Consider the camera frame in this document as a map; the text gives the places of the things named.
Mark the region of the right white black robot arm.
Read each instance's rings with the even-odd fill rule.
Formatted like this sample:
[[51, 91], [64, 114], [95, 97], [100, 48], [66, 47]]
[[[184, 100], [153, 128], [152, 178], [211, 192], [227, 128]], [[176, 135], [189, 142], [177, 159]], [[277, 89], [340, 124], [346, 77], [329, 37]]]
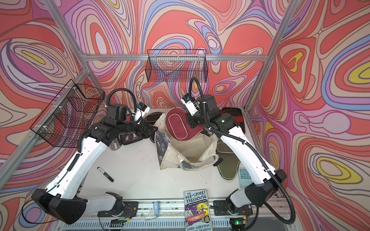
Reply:
[[[223, 114], [218, 108], [215, 97], [204, 94], [200, 82], [192, 77], [188, 93], [182, 103], [188, 110], [187, 121], [191, 128], [203, 126], [206, 131], [215, 134], [236, 155], [248, 171], [252, 184], [232, 192], [225, 200], [227, 212], [238, 214], [244, 206], [253, 205], [257, 209], [266, 208], [281, 222], [292, 225], [296, 220], [293, 202], [283, 187], [287, 174], [282, 169], [270, 165], [248, 141], [236, 119], [229, 113]], [[268, 203], [270, 197], [281, 191], [285, 197], [290, 217], [285, 219]]]

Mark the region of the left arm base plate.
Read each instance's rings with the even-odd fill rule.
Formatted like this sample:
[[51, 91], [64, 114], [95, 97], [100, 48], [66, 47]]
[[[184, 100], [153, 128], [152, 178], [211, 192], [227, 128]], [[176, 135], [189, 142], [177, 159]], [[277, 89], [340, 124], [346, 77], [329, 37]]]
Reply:
[[123, 201], [109, 211], [99, 211], [99, 218], [133, 218], [137, 215], [139, 202]]

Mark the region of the green paddle case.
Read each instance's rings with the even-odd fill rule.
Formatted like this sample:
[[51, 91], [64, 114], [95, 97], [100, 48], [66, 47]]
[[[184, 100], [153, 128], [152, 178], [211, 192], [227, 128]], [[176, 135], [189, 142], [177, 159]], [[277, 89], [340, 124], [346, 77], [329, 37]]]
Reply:
[[218, 168], [219, 173], [225, 180], [233, 180], [238, 173], [240, 160], [221, 139], [217, 142], [216, 154], [219, 159], [213, 166]]

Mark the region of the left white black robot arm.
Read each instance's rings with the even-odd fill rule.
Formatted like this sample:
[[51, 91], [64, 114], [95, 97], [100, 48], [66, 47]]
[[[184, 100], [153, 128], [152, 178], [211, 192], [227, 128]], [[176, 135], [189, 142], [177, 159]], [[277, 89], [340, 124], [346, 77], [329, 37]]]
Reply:
[[[126, 105], [111, 104], [111, 97], [119, 91], [131, 95], [133, 111]], [[104, 196], [83, 198], [77, 195], [78, 190], [94, 162], [114, 140], [130, 134], [135, 134], [140, 140], [148, 139], [157, 131], [157, 127], [144, 119], [150, 107], [137, 103], [129, 89], [113, 90], [108, 95], [106, 108], [106, 116], [80, 135], [77, 152], [67, 166], [45, 189], [36, 189], [31, 196], [42, 211], [65, 224], [73, 224], [83, 215], [91, 213], [102, 212], [112, 217], [123, 215], [126, 208], [119, 194], [106, 192]]]

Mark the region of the cream canvas tote bag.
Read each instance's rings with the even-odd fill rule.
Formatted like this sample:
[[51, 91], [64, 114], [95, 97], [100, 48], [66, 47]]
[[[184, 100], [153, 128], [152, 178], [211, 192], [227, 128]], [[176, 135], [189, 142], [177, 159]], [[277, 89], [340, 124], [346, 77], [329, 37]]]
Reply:
[[217, 163], [218, 138], [215, 135], [208, 137], [200, 133], [189, 141], [178, 141], [166, 130], [165, 116], [163, 113], [154, 124], [158, 128], [154, 140], [161, 170], [180, 168], [184, 171], [195, 171]]

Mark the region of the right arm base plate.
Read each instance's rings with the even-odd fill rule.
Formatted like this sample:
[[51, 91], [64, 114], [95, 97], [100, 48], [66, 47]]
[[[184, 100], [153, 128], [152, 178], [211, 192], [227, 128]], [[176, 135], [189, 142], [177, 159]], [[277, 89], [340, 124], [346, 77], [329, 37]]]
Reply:
[[226, 200], [214, 200], [211, 208], [214, 210], [216, 216], [245, 216], [249, 217], [253, 215], [251, 206], [243, 206], [237, 208], [231, 205]]

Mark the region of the black paddle case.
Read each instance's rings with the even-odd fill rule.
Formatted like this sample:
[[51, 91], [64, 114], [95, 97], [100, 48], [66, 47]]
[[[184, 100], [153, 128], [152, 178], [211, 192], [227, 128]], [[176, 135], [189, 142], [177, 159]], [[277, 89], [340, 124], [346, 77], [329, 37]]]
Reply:
[[[148, 124], [154, 125], [162, 115], [163, 115], [163, 112], [154, 112], [154, 113], [148, 114], [145, 117], [145, 120], [148, 122]], [[152, 133], [149, 137], [152, 143], [155, 143], [155, 135], [156, 135], [156, 131]]]

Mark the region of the red black ping pong case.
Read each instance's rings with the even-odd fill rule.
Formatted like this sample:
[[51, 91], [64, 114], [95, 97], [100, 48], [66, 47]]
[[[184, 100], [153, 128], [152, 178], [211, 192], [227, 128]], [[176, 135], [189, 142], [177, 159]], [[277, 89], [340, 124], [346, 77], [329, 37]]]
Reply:
[[241, 127], [242, 131], [245, 133], [245, 123], [242, 110], [236, 107], [224, 107], [221, 109], [222, 114], [229, 113], [231, 114], [238, 125]]

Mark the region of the maroon paddle case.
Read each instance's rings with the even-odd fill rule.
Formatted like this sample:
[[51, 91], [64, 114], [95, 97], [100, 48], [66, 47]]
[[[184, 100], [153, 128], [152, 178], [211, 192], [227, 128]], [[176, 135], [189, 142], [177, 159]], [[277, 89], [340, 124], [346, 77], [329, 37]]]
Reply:
[[189, 141], [203, 131], [202, 125], [191, 128], [186, 111], [179, 107], [172, 108], [166, 113], [165, 127], [170, 136], [178, 141]]

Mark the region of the clear packaged red paddle set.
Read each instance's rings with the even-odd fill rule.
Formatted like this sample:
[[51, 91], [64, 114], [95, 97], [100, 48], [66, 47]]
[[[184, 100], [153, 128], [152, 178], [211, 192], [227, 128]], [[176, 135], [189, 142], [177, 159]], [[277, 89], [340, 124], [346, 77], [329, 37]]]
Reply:
[[143, 137], [138, 136], [137, 134], [134, 134], [134, 133], [121, 135], [119, 137], [119, 140], [122, 145], [129, 145], [135, 142], [139, 142], [143, 139], [144, 139]]

